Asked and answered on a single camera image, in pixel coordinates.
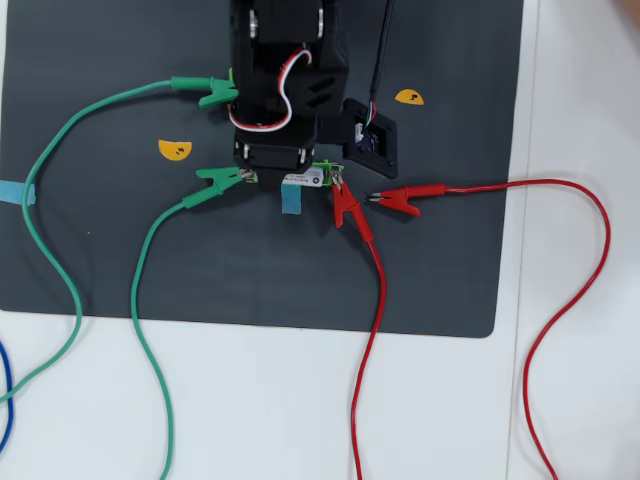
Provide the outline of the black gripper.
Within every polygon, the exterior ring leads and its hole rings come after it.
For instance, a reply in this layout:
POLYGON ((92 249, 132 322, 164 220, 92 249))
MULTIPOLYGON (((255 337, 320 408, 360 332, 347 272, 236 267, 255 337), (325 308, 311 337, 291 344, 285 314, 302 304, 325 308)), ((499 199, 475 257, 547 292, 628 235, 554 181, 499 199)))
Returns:
POLYGON ((235 157, 242 168, 252 170, 263 192, 278 192, 287 175, 306 172, 313 162, 315 135, 235 131, 235 157))

